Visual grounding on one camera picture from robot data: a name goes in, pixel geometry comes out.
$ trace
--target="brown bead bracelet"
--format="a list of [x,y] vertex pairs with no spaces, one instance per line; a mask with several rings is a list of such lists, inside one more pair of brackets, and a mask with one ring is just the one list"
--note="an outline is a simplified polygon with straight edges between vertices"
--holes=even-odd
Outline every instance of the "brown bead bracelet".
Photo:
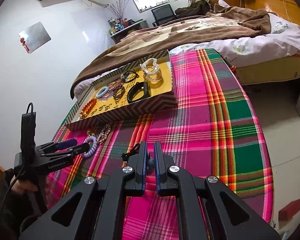
[[113,91],[113,98],[114,99],[120,99],[120,98],[123,97],[124,93],[126,92],[126,89],[124,88],[123,85],[119,84],[119,85],[116,85],[112,91]]

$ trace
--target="blue gripper pad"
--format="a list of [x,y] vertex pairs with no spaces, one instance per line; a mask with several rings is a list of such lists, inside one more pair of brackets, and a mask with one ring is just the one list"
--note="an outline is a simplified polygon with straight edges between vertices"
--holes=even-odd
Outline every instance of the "blue gripper pad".
[[143,167],[142,167],[142,192],[143,194],[146,191],[146,174],[147,174],[147,160],[148,160],[148,154],[147,154],[147,143],[145,142],[145,147],[142,149],[144,152],[143,154]]
[[160,142],[154,143],[154,172],[155,172],[155,183],[157,186],[157,194],[160,194],[161,187],[160,187],[160,172],[159,172],[157,143],[160,144]]

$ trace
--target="black office chair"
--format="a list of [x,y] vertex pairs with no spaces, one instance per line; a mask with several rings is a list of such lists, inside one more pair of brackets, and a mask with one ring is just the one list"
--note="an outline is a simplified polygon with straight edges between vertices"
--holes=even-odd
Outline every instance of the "black office chair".
[[155,26],[154,24],[156,24],[156,26],[160,26],[161,24],[177,19],[177,16],[174,14],[170,4],[154,8],[151,11],[155,19],[155,22],[152,23],[153,26]]

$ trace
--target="dark clothing sleeve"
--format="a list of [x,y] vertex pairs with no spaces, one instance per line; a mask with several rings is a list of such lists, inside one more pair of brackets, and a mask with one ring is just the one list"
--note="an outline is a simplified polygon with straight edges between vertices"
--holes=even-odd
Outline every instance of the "dark clothing sleeve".
[[[4,172],[4,179],[0,185],[1,204],[4,195],[10,186],[10,181],[13,178],[13,175],[13,169],[9,169]],[[3,226],[9,231],[12,239],[18,239],[20,225],[23,220],[30,215],[33,215],[33,209],[28,195],[18,195],[11,190],[6,197],[1,220]]]

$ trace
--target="black smartwatch band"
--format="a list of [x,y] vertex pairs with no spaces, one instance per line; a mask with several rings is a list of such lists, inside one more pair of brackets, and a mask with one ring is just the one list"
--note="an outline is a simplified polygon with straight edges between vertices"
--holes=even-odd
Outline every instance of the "black smartwatch band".
[[[143,96],[141,98],[138,98],[136,100],[133,100],[134,96],[136,93],[141,90],[143,87]],[[127,101],[129,104],[146,99],[151,97],[150,95],[150,88],[148,86],[148,83],[143,81],[143,82],[137,82],[132,88],[130,88],[128,94],[127,94]]]

